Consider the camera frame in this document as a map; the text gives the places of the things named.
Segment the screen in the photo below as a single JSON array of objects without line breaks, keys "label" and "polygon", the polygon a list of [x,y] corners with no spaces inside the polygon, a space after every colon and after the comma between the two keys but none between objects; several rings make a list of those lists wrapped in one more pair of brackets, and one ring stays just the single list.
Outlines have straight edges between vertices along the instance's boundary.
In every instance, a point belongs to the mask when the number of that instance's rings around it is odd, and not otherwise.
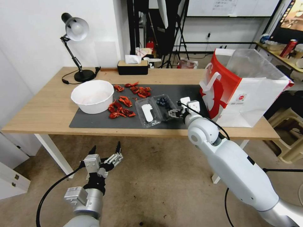
[{"label": "screen", "polygon": [[281,28],[303,31],[303,0],[292,1],[280,23]]}]

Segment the monitor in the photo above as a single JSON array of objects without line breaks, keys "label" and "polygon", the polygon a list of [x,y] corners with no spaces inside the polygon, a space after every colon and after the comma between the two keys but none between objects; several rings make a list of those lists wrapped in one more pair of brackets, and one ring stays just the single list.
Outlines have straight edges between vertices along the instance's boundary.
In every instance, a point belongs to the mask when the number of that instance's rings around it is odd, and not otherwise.
[{"label": "monitor", "polygon": [[270,36],[270,40],[287,44],[291,39],[303,43],[303,0],[292,0]]}]

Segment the desk lamp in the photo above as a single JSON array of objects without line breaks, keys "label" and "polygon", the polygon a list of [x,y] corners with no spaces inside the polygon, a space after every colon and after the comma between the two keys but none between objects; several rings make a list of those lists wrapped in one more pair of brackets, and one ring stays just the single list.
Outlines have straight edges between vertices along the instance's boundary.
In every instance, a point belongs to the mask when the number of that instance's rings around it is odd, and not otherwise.
[{"label": "desk lamp", "polygon": [[66,49],[68,50],[69,54],[71,55],[74,63],[78,67],[79,71],[74,75],[74,78],[78,82],[86,82],[95,78],[95,74],[91,70],[82,70],[82,65],[79,60],[73,55],[70,51],[69,47],[67,46],[67,42],[69,40],[73,41],[81,41],[85,39],[89,32],[88,23],[78,17],[72,17],[68,13],[63,13],[61,19],[65,23],[65,31],[66,34],[62,36],[60,39],[64,43]]}]

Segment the red can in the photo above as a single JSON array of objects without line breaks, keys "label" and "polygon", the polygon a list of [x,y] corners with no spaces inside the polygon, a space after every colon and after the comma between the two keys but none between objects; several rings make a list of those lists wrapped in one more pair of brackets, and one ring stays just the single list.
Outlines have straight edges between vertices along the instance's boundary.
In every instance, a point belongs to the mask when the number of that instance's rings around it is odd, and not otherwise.
[{"label": "red can", "polygon": [[291,39],[289,41],[289,43],[286,45],[286,47],[284,48],[284,50],[282,50],[280,57],[287,57],[288,54],[294,49],[294,47],[297,45],[298,40],[296,39]]}]

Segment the lamp shade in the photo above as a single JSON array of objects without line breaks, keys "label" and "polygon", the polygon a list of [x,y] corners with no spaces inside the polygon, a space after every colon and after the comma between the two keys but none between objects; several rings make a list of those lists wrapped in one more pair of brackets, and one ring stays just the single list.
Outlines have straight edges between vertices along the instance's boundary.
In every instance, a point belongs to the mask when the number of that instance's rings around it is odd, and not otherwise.
[{"label": "lamp shade", "polygon": [[65,23],[67,36],[73,41],[81,41],[89,33],[89,26],[85,20],[79,17],[72,17],[68,13],[62,14],[61,19]]}]

